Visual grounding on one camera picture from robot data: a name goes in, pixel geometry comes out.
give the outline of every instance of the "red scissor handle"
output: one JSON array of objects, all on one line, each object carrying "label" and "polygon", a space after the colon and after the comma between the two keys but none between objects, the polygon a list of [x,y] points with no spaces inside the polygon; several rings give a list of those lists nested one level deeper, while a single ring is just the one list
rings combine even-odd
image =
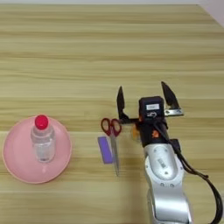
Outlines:
[{"label": "red scissor handle", "polygon": [[111,130],[115,137],[118,137],[122,131],[122,125],[117,119],[112,119],[110,121],[108,118],[103,118],[101,120],[101,128],[108,136],[111,135]]},{"label": "red scissor handle", "polygon": [[118,137],[119,134],[122,132],[122,125],[117,119],[112,119],[110,125],[115,137]]},{"label": "red scissor handle", "polygon": [[111,128],[110,128],[110,120],[108,118],[103,118],[101,120],[101,129],[108,135],[111,135]]}]

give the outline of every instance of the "orange component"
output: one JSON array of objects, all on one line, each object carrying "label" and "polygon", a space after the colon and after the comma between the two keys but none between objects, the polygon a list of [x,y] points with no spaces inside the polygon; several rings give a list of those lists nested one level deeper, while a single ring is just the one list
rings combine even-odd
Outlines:
[{"label": "orange component", "polygon": [[152,131],[152,138],[158,138],[159,137],[159,133],[156,130]]}]

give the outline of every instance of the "pink plate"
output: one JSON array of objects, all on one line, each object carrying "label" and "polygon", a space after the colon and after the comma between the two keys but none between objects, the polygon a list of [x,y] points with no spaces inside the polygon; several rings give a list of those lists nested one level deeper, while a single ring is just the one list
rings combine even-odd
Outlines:
[{"label": "pink plate", "polygon": [[66,128],[49,118],[56,136],[56,151],[50,163],[40,163],[32,148],[31,131],[35,117],[17,123],[5,139],[3,161],[8,171],[17,179],[30,184],[41,184],[59,176],[67,167],[72,155],[72,145]]}]

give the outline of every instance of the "robotic arm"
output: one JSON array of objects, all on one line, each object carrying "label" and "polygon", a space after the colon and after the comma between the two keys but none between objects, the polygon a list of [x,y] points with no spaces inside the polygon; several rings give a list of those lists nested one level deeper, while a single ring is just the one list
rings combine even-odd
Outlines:
[{"label": "robotic arm", "polygon": [[[178,139],[168,137],[165,118],[182,116],[184,113],[170,88],[164,82],[162,87],[170,108],[165,109],[164,100],[160,96],[144,97],[139,100],[139,117],[134,119],[123,113],[123,89],[120,87],[117,96],[118,115],[122,124],[134,123],[140,132],[145,155],[145,176],[150,186],[147,199],[151,223],[193,224],[189,202],[182,187],[185,170],[201,176],[206,181],[208,176],[195,171],[185,161]],[[222,202],[219,213],[222,213]]]}]

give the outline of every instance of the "red bottle cap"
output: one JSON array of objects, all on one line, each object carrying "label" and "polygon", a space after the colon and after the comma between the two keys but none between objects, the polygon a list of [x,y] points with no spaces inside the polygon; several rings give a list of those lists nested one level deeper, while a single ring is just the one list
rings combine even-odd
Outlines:
[{"label": "red bottle cap", "polygon": [[35,119],[35,126],[39,130],[45,130],[48,126],[48,118],[45,115],[38,115]]}]

